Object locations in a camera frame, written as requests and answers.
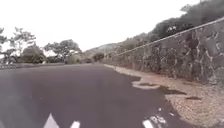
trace road marking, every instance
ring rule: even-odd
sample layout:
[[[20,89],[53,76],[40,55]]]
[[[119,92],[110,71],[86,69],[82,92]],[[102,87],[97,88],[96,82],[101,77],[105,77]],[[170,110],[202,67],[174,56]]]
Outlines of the road marking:
[[[53,116],[50,114],[45,125],[44,128],[59,128],[58,124],[56,123],[56,121],[54,120]]]
[[[154,128],[151,121],[149,120],[144,120],[142,123],[145,126],[145,128]]]
[[[4,124],[2,123],[2,121],[0,120],[0,128],[5,128]]]
[[[80,127],[80,122],[74,121],[70,128],[79,128],[79,127]],[[49,115],[49,117],[44,125],[44,128],[59,128],[57,122],[54,120],[54,118],[51,114]]]
[[[79,128],[79,127],[80,127],[80,122],[74,121],[70,128]]]

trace dirt shoulder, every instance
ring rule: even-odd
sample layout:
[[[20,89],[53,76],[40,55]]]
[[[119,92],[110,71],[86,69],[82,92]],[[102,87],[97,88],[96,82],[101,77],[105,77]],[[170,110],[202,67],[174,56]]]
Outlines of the dirt shoulder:
[[[221,87],[110,65],[105,66],[122,74],[141,77],[140,81],[133,82],[133,86],[136,88],[147,90],[167,87],[186,93],[186,95],[169,94],[165,97],[180,114],[181,119],[190,124],[206,128],[224,124],[224,89]]]

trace stone wall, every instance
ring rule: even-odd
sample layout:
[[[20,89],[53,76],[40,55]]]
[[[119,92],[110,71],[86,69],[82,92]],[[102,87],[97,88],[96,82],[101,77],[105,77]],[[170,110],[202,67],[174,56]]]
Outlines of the stone wall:
[[[224,19],[135,48],[104,62],[174,78],[223,84]]]

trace sky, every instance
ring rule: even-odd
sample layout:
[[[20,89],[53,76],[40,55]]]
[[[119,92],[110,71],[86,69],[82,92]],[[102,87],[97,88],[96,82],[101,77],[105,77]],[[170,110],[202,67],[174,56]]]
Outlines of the sky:
[[[85,51],[151,31],[200,0],[1,0],[0,27],[37,37],[37,44],[73,39]]]

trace asphalt road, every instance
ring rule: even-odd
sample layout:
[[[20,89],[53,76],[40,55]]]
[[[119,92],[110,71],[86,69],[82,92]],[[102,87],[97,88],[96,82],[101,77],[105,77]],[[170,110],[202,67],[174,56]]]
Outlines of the asphalt road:
[[[50,114],[60,128],[74,121],[80,128],[144,128],[156,115],[166,120],[162,128],[193,127],[163,92],[132,87],[139,79],[102,65],[1,71],[0,128],[43,128]]]

